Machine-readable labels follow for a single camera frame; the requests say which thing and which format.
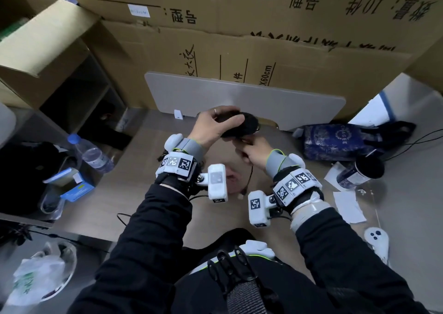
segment open blue box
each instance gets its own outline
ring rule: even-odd
[[[95,188],[85,181],[77,169],[72,167],[55,174],[43,183],[51,184],[60,194],[60,197],[69,202],[78,200]]]

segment desk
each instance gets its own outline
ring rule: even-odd
[[[187,135],[191,132],[194,122],[195,118],[185,117],[181,121],[174,119],[173,115],[148,111],[139,131],[114,170],[102,178],[92,193],[77,202],[68,203],[62,217],[54,224],[54,229],[117,241],[124,225],[117,219],[116,214],[122,212],[131,215],[136,211],[150,184],[155,180],[155,171],[159,165],[157,157],[163,152],[164,142],[172,133]],[[274,148],[283,150],[285,154],[299,154],[289,133],[271,126],[262,126],[261,133]],[[232,143],[217,141],[205,159],[206,167],[213,163],[231,166],[241,173],[246,184],[250,167],[235,154]],[[337,190],[323,179],[330,164],[307,161],[306,165],[323,184],[325,200],[335,206],[332,192]],[[254,168],[249,191],[261,189],[270,193],[271,184],[272,180],[269,177]],[[368,187],[365,187],[365,190],[368,193],[364,196],[357,193],[357,199],[368,221],[352,225],[360,236],[367,227],[379,226],[373,196]],[[229,202],[221,204],[214,204],[206,197],[201,197],[194,199],[192,205],[192,220],[183,239],[185,246],[203,248],[226,231],[244,227],[258,240],[267,242],[282,261],[309,275],[294,234],[289,229],[288,220],[275,219],[269,228],[255,228],[249,224],[247,199],[238,200],[233,196],[230,196]]]

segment green object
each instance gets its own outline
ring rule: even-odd
[[[11,35],[14,31],[19,29],[21,26],[23,26],[26,22],[28,22],[29,19],[23,17],[20,20],[14,22],[12,25],[6,27],[2,31],[0,31],[0,42],[5,38]]]

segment wrist-mounted device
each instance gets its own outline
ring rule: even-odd
[[[187,198],[207,190],[214,203],[228,201],[225,166],[210,165],[208,173],[202,173],[203,149],[196,141],[173,134],[166,140],[165,150],[168,154],[156,171],[156,184],[167,184]]]
[[[314,191],[320,199],[324,199],[321,183],[300,166],[279,171],[274,182],[273,194],[266,196],[263,191],[256,190],[248,195],[249,221],[255,227],[270,226],[272,218],[280,216],[283,211],[291,213],[295,207],[309,200]]]

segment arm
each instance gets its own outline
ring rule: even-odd
[[[188,137],[199,156],[225,131],[245,120],[243,115],[222,123],[214,120],[217,114],[231,110],[239,108],[219,106],[199,115]],[[174,298],[174,283],[181,277],[180,254],[192,211],[188,198],[183,191],[153,184],[109,259],[97,271],[96,282],[80,293],[68,313],[167,311]]]
[[[273,150],[263,137],[247,142],[233,143],[245,162],[262,168],[274,181],[286,176],[291,171],[288,167],[297,165]],[[308,192],[288,207],[291,229],[318,286],[352,289],[386,314],[428,312],[414,301],[406,281],[386,266],[327,202]]]

